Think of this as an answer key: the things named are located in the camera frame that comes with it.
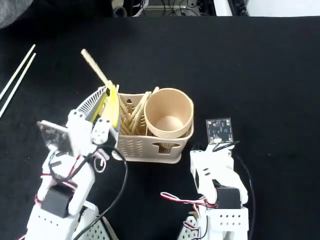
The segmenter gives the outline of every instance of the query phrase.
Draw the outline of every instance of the white wire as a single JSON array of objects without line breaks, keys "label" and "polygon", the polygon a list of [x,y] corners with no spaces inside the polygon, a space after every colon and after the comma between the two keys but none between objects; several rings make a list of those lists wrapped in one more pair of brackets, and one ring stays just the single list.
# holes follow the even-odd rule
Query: white wire
[{"label": "white wire", "polygon": [[94,160],[93,160],[94,170],[95,170],[98,174],[101,174],[101,173],[103,173],[103,172],[106,170],[107,161],[106,161],[106,159],[101,158],[101,159],[100,159],[100,165],[102,165],[102,169],[98,169],[98,168],[97,168],[97,163],[96,163],[97,159],[98,159],[98,158],[96,157],[96,158],[94,158]]},{"label": "white wire", "polygon": [[[107,160],[109,160],[109,156],[106,154],[106,152],[102,149],[98,149],[95,153],[94,156],[96,158],[94,158],[93,160],[93,166],[94,166],[94,170],[98,173],[101,174],[106,170],[106,166],[107,166]],[[97,168],[97,159],[100,159],[100,167],[102,167],[101,169]]]}]

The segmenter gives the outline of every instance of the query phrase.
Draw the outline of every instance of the perforated plate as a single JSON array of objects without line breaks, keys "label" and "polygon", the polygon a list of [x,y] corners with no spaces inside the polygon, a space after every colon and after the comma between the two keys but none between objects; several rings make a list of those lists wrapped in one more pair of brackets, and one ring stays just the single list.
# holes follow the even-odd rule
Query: perforated plate
[{"label": "perforated plate", "polygon": [[106,88],[106,86],[99,87],[97,91],[88,96],[76,109],[85,115],[89,115]]},{"label": "perforated plate", "polygon": [[110,238],[108,237],[105,226],[101,221],[98,221],[84,234],[83,240],[110,240]]},{"label": "perforated plate", "polygon": [[[198,223],[194,216],[188,216],[185,220],[187,223],[191,224],[194,227],[198,227]],[[177,240],[192,240],[198,237],[198,231],[190,230],[182,225],[181,232],[177,238]]]}]

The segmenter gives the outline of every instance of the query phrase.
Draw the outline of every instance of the beige cup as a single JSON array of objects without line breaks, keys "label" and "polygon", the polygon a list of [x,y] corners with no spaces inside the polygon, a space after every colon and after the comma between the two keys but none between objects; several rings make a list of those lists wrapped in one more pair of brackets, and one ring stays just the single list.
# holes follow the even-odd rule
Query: beige cup
[{"label": "beige cup", "polygon": [[194,118],[194,104],[184,92],[162,88],[146,102],[144,118],[155,136],[176,139],[189,130]]}]

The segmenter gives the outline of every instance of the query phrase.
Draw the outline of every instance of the yellow clip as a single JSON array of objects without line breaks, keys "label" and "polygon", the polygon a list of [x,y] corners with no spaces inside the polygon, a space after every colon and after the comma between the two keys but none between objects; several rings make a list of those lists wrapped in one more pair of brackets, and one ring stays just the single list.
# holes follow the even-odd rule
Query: yellow clip
[{"label": "yellow clip", "polygon": [[112,127],[116,128],[119,122],[119,98],[115,85],[107,86],[110,90],[110,96],[106,98],[104,110],[101,115],[103,119],[110,120]]}]

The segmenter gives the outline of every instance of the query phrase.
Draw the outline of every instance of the black mat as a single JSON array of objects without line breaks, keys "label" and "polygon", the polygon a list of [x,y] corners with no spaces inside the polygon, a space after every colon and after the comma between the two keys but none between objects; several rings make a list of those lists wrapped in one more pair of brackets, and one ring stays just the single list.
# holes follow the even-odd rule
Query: black mat
[{"label": "black mat", "polygon": [[[319,225],[320,18],[135,18],[71,27],[16,24],[0,31],[0,89],[33,43],[37,56],[0,120],[0,236],[26,231],[48,153],[37,120],[58,124],[99,85],[86,48],[124,93],[155,86],[194,101],[195,133],[179,163],[129,164],[125,193],[107,215],[120,240],[175,240],[191,209],[161,199],[195,197],[192,144],[207,143],[205,120],[231,117],[236,151],[252,174],[257,240],[300,240]],[[235,168],[247,180],[241,166]],[[113,162],[90,193],[102,210],[123,166]]]}]

